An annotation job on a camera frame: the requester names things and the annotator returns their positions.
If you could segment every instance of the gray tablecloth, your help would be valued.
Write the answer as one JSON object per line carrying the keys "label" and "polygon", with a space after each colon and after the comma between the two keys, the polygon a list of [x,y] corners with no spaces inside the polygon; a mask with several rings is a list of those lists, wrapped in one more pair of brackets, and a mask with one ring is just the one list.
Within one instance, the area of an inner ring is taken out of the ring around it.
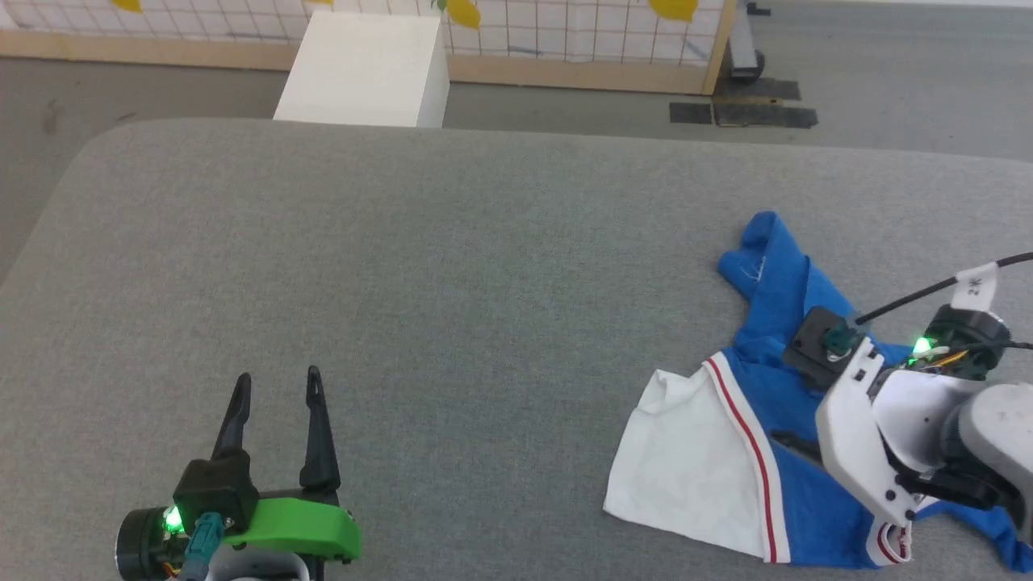
{"label": "gray tablecloth", "polygon": [[[259,488],[296,483],[323,372],[365,555],[333,578],[847,579],[601,510],[652,371],[744,301],[715,269],[759,210],[859,308],[1028,250],[1033,166],[781,146],[130,125],[65,175],[0,288],[0,578],[113,579],[127,511],[206,455],[237,374]],[[1033,335],[1031,269],[997,311]],[[910,341],[943,296],[876,325]],[[1024,353],[1003,375],[1030,379]],[[944,517],[883,579],[1006,576]]]}

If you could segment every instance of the white pedestal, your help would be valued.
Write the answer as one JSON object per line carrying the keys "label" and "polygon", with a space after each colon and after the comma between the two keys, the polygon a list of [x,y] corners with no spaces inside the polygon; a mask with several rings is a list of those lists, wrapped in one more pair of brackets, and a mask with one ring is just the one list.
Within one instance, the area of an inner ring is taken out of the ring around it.
{"label": "white pedestal", "polygon": [[437,17],[317,11],[273,119],[441,127],[448,65]]}

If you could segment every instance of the caster wheel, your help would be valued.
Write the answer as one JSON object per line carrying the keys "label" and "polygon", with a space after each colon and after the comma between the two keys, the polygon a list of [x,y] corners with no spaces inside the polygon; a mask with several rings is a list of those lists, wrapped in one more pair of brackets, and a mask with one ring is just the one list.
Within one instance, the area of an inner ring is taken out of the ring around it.
{"label": "caster wheel", "polygon": [[757,55],[757,66],[753,69],[740,69],[744,74],[737,74],[732,77],[732,81],[739,83],[740,85],[753,85],[760,79],[760,75],[764,72],[764,54],[760,51],[754,51]]}

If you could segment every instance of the yellow lemon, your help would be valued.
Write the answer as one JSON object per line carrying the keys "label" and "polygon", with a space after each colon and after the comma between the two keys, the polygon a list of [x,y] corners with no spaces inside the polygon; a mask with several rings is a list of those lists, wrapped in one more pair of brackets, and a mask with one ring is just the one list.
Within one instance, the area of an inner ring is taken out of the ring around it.
{"label": "yellow lemon", "polygon": [[467,28],[480,27],[480,10],[470,0],[448,0],[448,16]]}
{"label": "yellow lemon", "polygon": [[112,0],[112,4],[115,4],[123,10],[129,10],[130,12],[143,12],[144,8],[139,6],[139,0]]}
{"label": "yellow lemon", "polygon": [[660,18],[692,22],[699,0],[649,0],[649,5]]}

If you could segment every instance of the gray floor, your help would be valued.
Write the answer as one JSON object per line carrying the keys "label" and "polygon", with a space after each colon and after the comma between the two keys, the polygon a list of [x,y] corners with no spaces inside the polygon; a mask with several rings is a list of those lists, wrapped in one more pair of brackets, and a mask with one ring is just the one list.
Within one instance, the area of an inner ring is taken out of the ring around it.
{"label": "gray floor", "polygon": [[[453,85],[445,125],[918,150],[1033,160],[1033,10],[769,0],[766,75],[809,130],[670,124],[669,95]],[[0,281],[94,135],[168,117],[271,117],[284,73],[0,59]]]}

